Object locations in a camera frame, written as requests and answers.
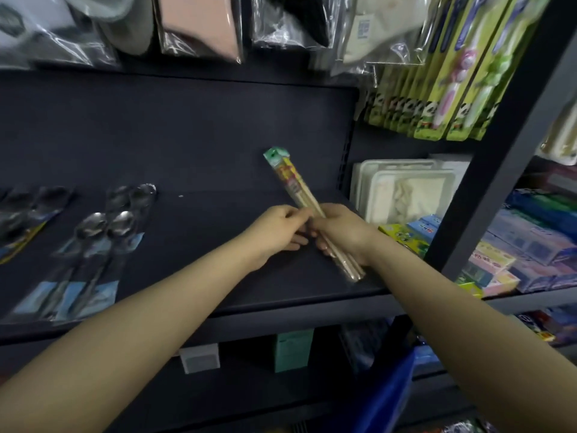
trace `left arm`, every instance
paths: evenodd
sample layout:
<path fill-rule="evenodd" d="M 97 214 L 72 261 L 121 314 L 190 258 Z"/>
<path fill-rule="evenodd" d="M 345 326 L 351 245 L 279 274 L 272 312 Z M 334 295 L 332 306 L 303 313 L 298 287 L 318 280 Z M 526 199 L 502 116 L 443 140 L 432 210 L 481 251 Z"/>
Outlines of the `left arm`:
<path fill-rule="evenodd" d="M 0 431 L 102 432 L 250 271 L 283 249 L 310 210 L 267 210 L 238 237 L 86 320 L 0 387 Z"/>

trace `forearm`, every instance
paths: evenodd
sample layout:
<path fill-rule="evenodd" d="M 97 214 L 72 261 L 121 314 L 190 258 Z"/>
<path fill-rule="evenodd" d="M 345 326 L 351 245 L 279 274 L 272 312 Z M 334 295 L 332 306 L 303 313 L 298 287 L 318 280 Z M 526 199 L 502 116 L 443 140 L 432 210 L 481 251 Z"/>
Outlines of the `forearm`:
<path fill-rule="evenodd" d="M 252 257 L 236 238 L 71 330 L 0 388 L 0 431 L 103 431 L 249 272 Z"/>
<path fill-rule="evenodd" d="M 385 236 L 371 265 L 484 415 L 504 431 L 574 430 L 573 364 Z"/>

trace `chopsticks package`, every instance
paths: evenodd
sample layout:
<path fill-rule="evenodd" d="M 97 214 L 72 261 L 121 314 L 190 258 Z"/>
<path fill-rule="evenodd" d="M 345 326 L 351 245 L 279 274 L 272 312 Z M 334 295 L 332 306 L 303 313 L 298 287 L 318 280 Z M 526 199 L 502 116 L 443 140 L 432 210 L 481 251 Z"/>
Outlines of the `chopsticks package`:
<path fill-rule="evenodd" d="M 276 171 L 279 179 L 285 185 L 286 190 L 299 208 L 312 208 L 316 217 L 326 217 L 321 206 L 314 198 L 305 181 L 292 165 L 289 153 L 280 147 L 273 147 L 264 153 L 264 158 Z M 337 266 L 347 275 L 347 277 L 357 282 L 365 276 L 363 268 L 354 260 L 352 256 L 343 252 L 332 243 L 324 234 L 321 234 L 327 242 L 330 255 Z"/>

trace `person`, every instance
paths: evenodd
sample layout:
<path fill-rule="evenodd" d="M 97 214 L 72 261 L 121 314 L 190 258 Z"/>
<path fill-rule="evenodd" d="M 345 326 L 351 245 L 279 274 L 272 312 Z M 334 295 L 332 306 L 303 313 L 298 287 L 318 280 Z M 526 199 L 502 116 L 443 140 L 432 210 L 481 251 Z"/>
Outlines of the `person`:
<path fill-rule="evenodd" d="M 274 254 L 325 234 L 371 266 L 466 396 L 502 432 L 577 431 L 577 368 L 342 205 L 272 207 L 168 278 L 78 325 L 0 387 L 2 432 L 101 432 L 220 301 Z M 328 253 L 326 243 L 317 246 Z"/>

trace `right hand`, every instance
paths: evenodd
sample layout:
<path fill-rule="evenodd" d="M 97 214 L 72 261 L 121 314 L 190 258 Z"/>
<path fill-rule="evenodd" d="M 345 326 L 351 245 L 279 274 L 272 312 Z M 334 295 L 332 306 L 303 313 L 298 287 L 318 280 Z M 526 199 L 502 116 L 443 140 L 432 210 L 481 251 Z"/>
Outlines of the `right hand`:
<path fill-rule="evenodd" d="M 343 251 L 352 255 L 360 265 L 368 266 L 373 242 L 384 234 L 344 205 L 321 204 L 321 208 L 327 218 L 312 219 L 312 235 L 316 237 L 318 232 L 321 232 Z M 318 237 L 317 247 L 330 255 L 327 243 L 322 237 Z"/>

